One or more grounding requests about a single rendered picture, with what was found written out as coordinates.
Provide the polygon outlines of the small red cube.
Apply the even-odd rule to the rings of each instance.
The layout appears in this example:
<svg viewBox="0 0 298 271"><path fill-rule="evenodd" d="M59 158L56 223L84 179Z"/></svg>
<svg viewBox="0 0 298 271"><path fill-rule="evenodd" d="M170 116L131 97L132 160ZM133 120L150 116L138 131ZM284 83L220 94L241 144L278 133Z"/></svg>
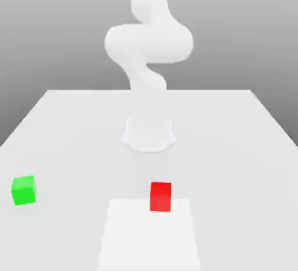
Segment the small red cube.
<svg viewBox="0 0 298 271"><path fill-rule="evenodd" d="M171 211L172 184L169 182L152 182L150 188L150 211Z"/></svg>

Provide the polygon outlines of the small green cube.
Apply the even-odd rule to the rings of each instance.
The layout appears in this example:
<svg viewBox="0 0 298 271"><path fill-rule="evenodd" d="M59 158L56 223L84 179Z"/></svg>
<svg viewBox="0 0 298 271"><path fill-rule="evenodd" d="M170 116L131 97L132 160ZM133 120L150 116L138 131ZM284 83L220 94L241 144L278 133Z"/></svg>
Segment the small green cube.
<svg viewBox="0 0 298 271"><path fill-rule="evenodd" d="M34 176L15 177L12 181L12 197L15 205L36 202L37 190Z"/></svg>

